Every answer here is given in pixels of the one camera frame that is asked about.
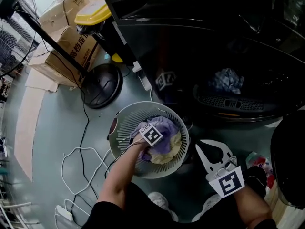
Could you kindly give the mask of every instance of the yellow cloth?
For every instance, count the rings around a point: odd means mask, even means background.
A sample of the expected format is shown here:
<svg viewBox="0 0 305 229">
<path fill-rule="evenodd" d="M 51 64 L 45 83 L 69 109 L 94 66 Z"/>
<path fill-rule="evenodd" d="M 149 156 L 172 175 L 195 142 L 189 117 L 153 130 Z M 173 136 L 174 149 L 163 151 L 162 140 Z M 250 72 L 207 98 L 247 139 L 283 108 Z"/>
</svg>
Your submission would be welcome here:
<svg viewBox="0 0 305 229">
<path fill-rule="evenodd" d="M 170 162 L 178 153 L 181 147 L 181 133 L 178 131 L 170 140 L 170 152 L 167 154 L 154 154 L 151 150 L 148 153 L 152 156 L 151 162 L 163 165 Z"/>
</svg>

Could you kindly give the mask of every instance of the white laundry basket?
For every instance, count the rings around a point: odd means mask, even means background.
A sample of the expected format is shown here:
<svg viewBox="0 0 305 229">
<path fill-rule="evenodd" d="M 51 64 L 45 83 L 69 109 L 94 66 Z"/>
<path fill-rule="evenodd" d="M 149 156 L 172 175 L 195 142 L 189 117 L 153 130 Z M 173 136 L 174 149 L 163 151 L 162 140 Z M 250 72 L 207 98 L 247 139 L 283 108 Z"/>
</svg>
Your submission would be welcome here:
<svg viewBox="0 0 305 229">
<path fill-rule="evenodd" d="M 190 144 L 188 131 L 182 119 L 170 108 L 155 102 L 138 102 L 122 109 L 116 116 L 117 124 L 109 134 L 110 149 L 117 158 L 129 146 L 129 135 L 141 121 L 163 116 L 173 121 L 181 132 L 182 145 L 179 153 L 168 163 L 153 164 L 138 158 L 135 175 L 143 178 L 161 178 L 175 172 L 182 164 Z"/>
</svg>

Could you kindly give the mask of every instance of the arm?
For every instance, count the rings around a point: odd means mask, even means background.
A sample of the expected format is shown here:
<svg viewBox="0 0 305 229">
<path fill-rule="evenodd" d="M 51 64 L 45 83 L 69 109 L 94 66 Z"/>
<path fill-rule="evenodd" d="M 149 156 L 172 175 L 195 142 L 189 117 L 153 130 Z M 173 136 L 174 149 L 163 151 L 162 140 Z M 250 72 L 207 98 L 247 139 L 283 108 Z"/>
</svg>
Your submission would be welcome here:
<svg viewBox="0 0 305 229">
<path fill-rule="evenodd" d="M 234 193 L 234 197 L 239 215 L 249 229 L 254 229 L 266 219 L 272 219 L 270 207 L 249 186 Z"/>
<path fill-rule="evenodd" d="M 138 134 L 133 143 L 136 143 L 140 138 L 141 135 Z M 100 191 L 98 202 L 110 202 L 124 209 L 126 188 L 132 180 L 139 153 L 147 146 L 148 144 L 144 140 L 140 141 L 128 148 L 122 157 L 114 163 Z"/>
</svg>

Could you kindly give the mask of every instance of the purple cloth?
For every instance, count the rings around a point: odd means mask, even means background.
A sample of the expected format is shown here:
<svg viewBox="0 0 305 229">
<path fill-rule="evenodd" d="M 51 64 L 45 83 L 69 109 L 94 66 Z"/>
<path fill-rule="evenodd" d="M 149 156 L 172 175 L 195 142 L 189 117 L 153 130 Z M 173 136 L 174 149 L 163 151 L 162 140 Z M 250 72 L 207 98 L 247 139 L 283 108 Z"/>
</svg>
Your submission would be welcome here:
<svg viewBox="0 0 305 229">
<path fill-rule="evenodd" d="M 155 117 L 152 120 L 148 120 L 147 122 L 141 122 L 137 126 L 137 128 L 130 133 L 130 139 L 134 138 L 139 130 L 150 123 L 154 125 L 157 130 L 163 135 L 163 139 L 161 139 L 154 147 L 151 147 L 151 151 L 157 154 L 167 154 L 170 152 L 170 141 L 171 138 L 176 135 L 179 131 L 178 127 L 171 120 L 165 117 Z M 151 157 L 149 154 L 143 153 L 142 158 L 145 160 L 150 160 Z"/>
</svg>

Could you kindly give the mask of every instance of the gray floor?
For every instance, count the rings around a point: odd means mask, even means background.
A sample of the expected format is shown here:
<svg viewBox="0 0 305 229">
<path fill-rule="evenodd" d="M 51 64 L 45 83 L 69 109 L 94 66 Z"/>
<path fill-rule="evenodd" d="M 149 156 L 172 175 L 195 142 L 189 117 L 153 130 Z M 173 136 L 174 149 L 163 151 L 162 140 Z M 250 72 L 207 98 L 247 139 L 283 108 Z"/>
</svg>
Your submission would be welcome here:
<svg viewBox="0 0 305 229">
<path fill-rule="evenodd" d="M 57 205 L 63 207 L 65 198 L 73 199 L 73 195 L 66 188 L 61 179 L 61 163 L 64 154 L 68 154 L 80 144 L 81 136 L 86 124 L 86 117 L 82 109 L 82 101 L 78 89 L 69 91 L 69 87 L 60 86 L 57 93 L 46 92 L 34 139 L 33 148 L 33 183 L 23 173 L 21 167 L 13 156 L 14 138 L 18 110 L 24 94 L 26 73 L 14 81 L 5 109 L 3 128 L 7 136 L 10 155 L 10 181 L 12 193 L 16 202 L 32 202 L 33 206 L 23 210 L 24 217 L 29 221 L 39 221 L 35 228 L 55 228 L 54 209 Z M 119 97 L 108 107 L 101 110 L 87 108 L 91 122 L 89 123 L 83 147 L 94 147 L 103 157 L 109 149 L 106 140 L 109 127 L 115 114 L 125 106 L 137 101 L 149 101 L 149 92 L 142 87 L 141 82 L 133 73 L 124 78 L 123 89 Z M 230 128 L 199 129 L 194 127 L 193 134 L 197 138 L 208 138 L 222 141 L 235 152 L 247 155 L 256 151 L 270 156 L 269 146 L 273 128 L 260 127 L 255 129 L 232 130 Z M 90 178 L 99 164 L 99 160 L 92 151 L 84 151 L 85 174 Z M 108 155 L 106 163 L 113 157 Z M 104 181 L 105 167 L 101 167 L 92 185 L 98 192 Z M 64 177 L 73 191 L 78 191 L 87 182 L 82 176 L 81 157 L 75 152 L 67 158 L 64 166 Z M 189 222 L 191 218 L 201 211 L 204 201 L 213 193 L 205 180 L 205 172 L 200 163 L 185 165 L 170 176 L 146 180 L 133 178 L 144 192 L 159 191 L 169 200 L 171 208 L 175 210 L 181 222 Z M 95 196 L 90 189 L 81 194 L 91 205 Z M 76 203 L 90 212 L 90 208 L 79 198 Z M 83 224 L 87 216 L 77 208 L 73 209 L 76 221 Z M 67 220 L 58 219 L 58 227 L 77 228 Z"/>
</svg>

